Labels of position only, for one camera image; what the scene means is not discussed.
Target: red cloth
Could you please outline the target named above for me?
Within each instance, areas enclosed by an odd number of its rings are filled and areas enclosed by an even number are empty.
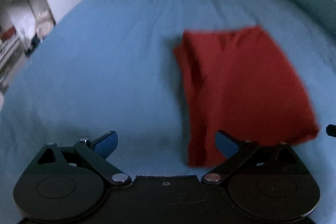
[[[299,144],[317,136],[303,84],[260,27],[185,31],[174,53],[189,106],[190,166],[225,160],[215,146],[218,130],[265,146]]]

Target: blue bed sheet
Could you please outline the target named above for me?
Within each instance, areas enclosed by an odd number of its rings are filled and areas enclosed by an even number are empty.
[[[288,0],[84,0],[44,40],[0,114],[0,222],[20,219],[12,189],[49,141],[68,146],[115,130],[108,158],[131,176],[201,175],[186,166],[188,111],[173,48],[184,29],[261,25],[306,86],[321,132],[295,150],[321,188],[312,214],[336,223],[335,41]]]

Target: metal screw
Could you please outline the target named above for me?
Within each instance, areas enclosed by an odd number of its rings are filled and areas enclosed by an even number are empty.
[[[204,176],[204,179],[208,182],[218,182],[221,180],[221,176],[216,173],[209,173]]]
[[[86,145],[89,145],[90,139],[89,138],[82,138],[82,139],[80,139],[80,142],[85,143]]]
[[[115,184],[115,185],[125,185],[125,184],[130,183],[129,176],[127,174],[124,174],[124,173],[114,174],[111,177],[111,179],[112,179],[113,184]]]

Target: folded garment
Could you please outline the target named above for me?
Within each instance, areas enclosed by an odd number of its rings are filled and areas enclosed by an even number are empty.
[[[317,136],[303,84],[260,27],[185,31],[174,53],[189,107],[190,166],[225,160],[215,146],[218,130],[266,146],[300,144]]]

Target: screw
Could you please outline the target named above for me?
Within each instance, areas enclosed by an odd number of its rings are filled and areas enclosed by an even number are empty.
[[[208,182],[218,182],[221,180],[221,176],[216,173],[209,173],[204,176],[204,179]]]
[[[125,185],[130,183],[130,177],[124,173],[114,174],[112,177],[112,183],[115,185]]]
[[[85,143],[86,145],[89,145],[90,139],[89,138],[82,138],[82,139],[80,139],[80,142]]]

